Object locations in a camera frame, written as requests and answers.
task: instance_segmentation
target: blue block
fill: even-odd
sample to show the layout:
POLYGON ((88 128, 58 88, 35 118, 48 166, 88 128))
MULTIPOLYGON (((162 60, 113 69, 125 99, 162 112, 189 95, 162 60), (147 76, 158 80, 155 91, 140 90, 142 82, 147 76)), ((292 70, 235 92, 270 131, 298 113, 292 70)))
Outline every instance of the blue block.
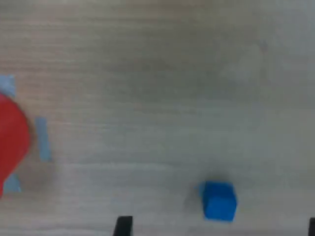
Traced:
POLYGON ((237 199, 231 183, 207 181, 200 187, 200 191, 207 219, 233 221, 237 199))

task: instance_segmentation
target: red object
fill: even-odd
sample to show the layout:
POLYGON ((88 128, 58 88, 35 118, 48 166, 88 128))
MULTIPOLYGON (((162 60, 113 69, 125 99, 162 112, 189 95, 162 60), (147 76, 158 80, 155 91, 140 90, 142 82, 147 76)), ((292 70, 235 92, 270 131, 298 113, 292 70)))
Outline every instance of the red object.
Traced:
POLYGON ((0 197, 3 183, 30 146, 27 119, 16 103, 0 93, 0 197))

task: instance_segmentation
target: red disc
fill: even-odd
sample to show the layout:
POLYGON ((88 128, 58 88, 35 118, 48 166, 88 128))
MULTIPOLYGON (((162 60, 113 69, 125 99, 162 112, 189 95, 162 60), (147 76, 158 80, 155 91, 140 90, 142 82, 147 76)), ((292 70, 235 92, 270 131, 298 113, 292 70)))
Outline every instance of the red disc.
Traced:
POLYGON ((0 196, 3 183, 30 146, 27 119, 11 99, 0 93, 0 196))

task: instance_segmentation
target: black object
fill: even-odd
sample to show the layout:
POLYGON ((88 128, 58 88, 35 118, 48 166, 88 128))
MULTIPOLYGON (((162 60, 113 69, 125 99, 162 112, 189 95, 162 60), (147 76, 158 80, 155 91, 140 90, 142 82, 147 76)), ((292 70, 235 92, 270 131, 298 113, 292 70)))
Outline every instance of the black object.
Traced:
POLYGON ((315 236, 315 218, 310 219, 309 236, 315 236))
POLYGON ((132 236, 132 216, 119 216, 113 236, 132 236))

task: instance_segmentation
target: tape strip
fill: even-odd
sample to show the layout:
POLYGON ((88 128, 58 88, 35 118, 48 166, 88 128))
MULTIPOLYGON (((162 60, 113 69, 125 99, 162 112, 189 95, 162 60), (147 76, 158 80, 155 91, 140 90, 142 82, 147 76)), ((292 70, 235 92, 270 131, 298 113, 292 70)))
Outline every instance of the tape strip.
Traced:
POLYGON ((15 97, 16 88, 13 75, 0 75, 0 92, 9 97, 15 97))
POLYGON ((40 160, 43 162, 51 161, 51 153, 47 133, 47 120, 44 117, 36 117, 35 126, 37 132, 40 160))
POLYGON ((16 174, 11 174, 3 184, 3 193, 20 193, 20 181, 16 174))

